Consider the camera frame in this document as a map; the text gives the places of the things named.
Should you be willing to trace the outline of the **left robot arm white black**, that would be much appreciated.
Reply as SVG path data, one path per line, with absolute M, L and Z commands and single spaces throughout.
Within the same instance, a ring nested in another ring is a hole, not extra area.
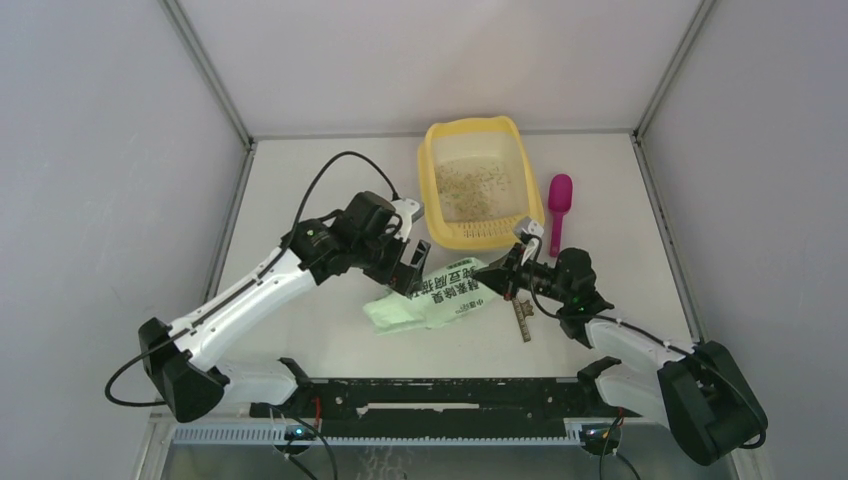
M 420 241 L 408 264 L 402 257 L 423 213 L 413 199 L 360 192 L 342 210 L 298 221 L 266 259 L 206 304 L 169 323 L 145 322 L 138 331 L 143 368 L 175 419 L 193 422 L 239 403 L 305 414 L 313 392 L 294 361 L 233 362 L 226 352 L 284 304 L 351 269 L 411 296 L 421 287 L 430 245 Z

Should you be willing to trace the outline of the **green cat litter bag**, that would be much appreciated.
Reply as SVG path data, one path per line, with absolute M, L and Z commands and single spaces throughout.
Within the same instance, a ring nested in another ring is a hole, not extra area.
M 391 293 L 365 304 L 363 312 L 378 334 L 447 326 L 497 298 L 473 278 L 485 266 L 477 258 L 463 258 L 424 276 L 421 289 L 410 298 Z

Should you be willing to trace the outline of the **pink plastic litter scoop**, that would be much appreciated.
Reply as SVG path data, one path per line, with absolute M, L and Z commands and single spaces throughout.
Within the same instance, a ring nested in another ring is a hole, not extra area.
M 557 257 L 562 246 L 563 224 L 566 214 L 572 207 L 573 180 L 567 174 L 555 175 L 548 192 L 548 210 L 552 217 L 549 255 Z

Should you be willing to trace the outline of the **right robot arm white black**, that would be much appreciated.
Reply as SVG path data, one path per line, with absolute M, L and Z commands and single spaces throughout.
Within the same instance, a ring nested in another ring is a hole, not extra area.
M 587 251 L 566 248 L 547 265 L 517 243 L 472 277 L 506 300 L 524 290 L 558 302 L 551 316 L 565 335 L 602 354 L 578 375 L 587 414 L 636 413 L 667 428 L 702 466 L 765 444 L 767 415 L 730 351 L 716 341 L 677 345 L 632 323 L 598 292 Z

